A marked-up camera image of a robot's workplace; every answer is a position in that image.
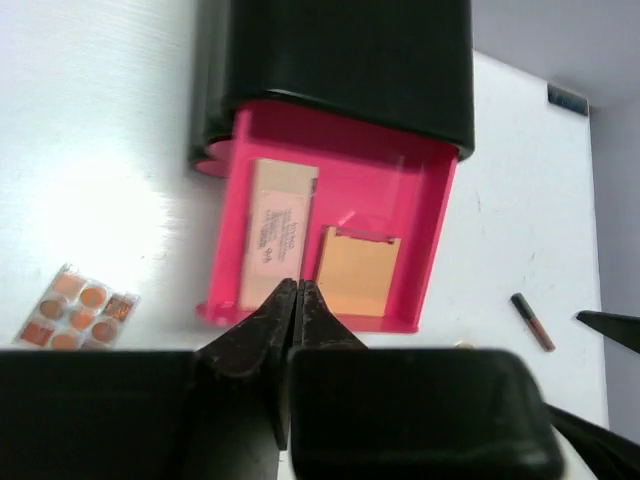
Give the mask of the black drawer cabinet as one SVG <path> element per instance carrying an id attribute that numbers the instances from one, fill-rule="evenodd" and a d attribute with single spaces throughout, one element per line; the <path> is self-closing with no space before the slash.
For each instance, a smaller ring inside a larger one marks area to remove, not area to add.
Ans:
<path id="1" fill-rule="evenodd" d="M 475 149 L 467 1 L 200 1 L 188 158 L 273 99 Z"/>

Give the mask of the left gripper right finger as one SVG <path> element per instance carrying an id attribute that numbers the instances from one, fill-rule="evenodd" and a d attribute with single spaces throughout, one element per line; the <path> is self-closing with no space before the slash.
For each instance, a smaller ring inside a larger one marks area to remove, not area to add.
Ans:
<path id="1" fill-rule="evenodd" d="M 329 310 L 316 283 L 298 285 L 298 348 L 367 349 Z"/>

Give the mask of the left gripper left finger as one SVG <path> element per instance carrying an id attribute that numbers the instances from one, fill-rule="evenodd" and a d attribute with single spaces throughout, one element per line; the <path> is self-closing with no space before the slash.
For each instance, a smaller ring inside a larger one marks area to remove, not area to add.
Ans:
<path id="1" fill-rule="evenodd" d="M 287 448 L 287 357 L 293 343 L 298 284 L 281 281 L 248 317 L 197 351 L 200 362 L 218 379 L 260 385 L 276 445 Z"/>

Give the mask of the tan square compact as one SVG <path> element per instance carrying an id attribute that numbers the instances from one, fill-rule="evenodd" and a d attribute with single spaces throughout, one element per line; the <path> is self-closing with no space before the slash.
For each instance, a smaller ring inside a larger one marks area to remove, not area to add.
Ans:
<path id="1" fill-rule="evenodd" d="M 398 237 L 327 227 L 315 282 L 329 309 L 341 315 L 383 316 L 400 246 Z"/>

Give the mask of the dark mascara tube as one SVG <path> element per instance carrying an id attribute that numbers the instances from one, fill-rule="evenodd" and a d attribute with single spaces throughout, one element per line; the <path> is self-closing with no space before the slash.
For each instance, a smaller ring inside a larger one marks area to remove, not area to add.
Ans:
<path id="1" fill-rule="evenodd" d="M 524 296 L 520 292 L 514 293 L 511 295 L 510 301 L 518 311 L 523 321 L 526 323 L 527 327 L 529 328 L 541 348 L 545 352 L 553 352 L 555 350 L 554 343 L 552 342 L 551 338 L 547 334 L 537 315 L 533 312 L 531 306 L 524 298 Z"/>

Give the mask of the eyeshadow palette clear case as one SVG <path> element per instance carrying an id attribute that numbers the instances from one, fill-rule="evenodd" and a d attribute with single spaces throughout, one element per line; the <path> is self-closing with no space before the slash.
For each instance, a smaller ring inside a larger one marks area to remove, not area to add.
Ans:
<path id="1" fill-rule="evenodd" d="M 45 350 L 109 350 L 130 322 L 140 297 L 63 265 L 13 338 Z"/>

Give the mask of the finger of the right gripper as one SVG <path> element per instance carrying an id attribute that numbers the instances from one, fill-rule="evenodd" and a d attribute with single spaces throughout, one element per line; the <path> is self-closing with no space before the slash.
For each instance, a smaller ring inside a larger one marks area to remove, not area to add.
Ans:
<path id="1" fill-rule="evenodd" d="M 604 337 L 640 353 L 640 319 L 634 316 L 583 310 L 576 319 Z"/>

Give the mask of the beige foundation bottle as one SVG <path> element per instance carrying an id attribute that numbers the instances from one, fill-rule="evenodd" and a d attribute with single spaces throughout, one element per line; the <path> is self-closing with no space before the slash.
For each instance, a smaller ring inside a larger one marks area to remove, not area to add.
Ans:
<path id="1" fill-rule="evenodd" d="M 254 162 L 238 305 L 258 308 L 284 279 L 301 272 L 318 169 L 258 158 Z"/>

